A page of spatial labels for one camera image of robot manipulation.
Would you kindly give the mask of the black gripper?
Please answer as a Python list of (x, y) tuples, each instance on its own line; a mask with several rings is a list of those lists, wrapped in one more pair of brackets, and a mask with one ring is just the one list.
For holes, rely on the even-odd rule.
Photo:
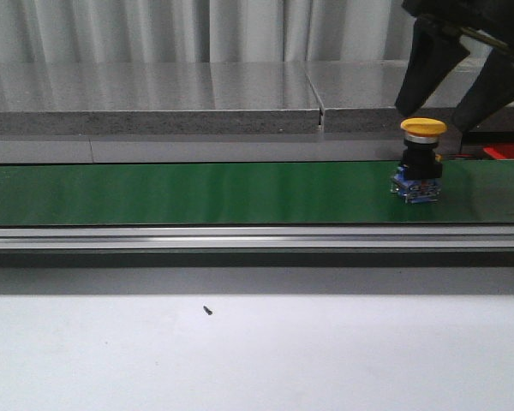
[(452, 123), (463, 133), (514, 102), (514, 1), (404, 1), (416, 19), (412, 49), (395, 107), (419, 110), (444, 78), (469, 55), (462, 33), (493, 50), (463, 96)]

